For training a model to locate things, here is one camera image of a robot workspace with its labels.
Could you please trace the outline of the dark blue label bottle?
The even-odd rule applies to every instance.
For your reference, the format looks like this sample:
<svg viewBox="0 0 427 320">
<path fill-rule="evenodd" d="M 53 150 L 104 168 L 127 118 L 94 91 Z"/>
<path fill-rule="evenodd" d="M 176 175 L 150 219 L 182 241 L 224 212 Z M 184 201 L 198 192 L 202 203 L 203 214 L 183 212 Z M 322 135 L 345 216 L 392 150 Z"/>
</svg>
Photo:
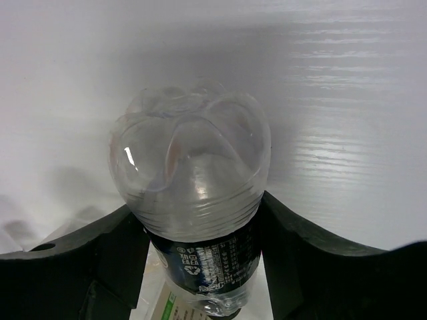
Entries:
<svg viewBox="0 0 427 320">
<path fill-rule="evenodd" d="M 215 81 L 141 90 L 115 122 L 109 170 L 171 291 L 211 317 L 248 302 L 271 157 L 261 105 Z"/>
</svg>

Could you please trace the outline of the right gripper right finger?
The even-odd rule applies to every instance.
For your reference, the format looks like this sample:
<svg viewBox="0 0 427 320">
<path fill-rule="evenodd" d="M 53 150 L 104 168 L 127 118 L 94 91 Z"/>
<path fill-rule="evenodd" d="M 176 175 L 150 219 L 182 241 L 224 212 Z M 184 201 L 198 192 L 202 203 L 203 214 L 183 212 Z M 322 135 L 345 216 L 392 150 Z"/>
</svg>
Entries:
<svg viewBox="0 0 427 320">
<path fill-rule="evenodd" d="M 258 211 L 274 319 L 425 319 L 426 242 L 390 251 L 340 237 L 270 193 Z"/>
</svg>

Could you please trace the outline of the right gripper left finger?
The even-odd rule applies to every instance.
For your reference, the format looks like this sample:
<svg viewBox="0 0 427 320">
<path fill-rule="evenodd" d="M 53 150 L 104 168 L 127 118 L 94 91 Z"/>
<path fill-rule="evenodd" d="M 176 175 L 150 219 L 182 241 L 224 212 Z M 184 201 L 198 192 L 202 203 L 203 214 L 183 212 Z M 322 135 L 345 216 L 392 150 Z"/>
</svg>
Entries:
<svg viewBox="0 0 427 320">
<path fill-rule="evenodd" d="M 129 319 L 149 239 L 127 206 L 24 252 L 1 255 L 2 319 Z"/>
</svg>

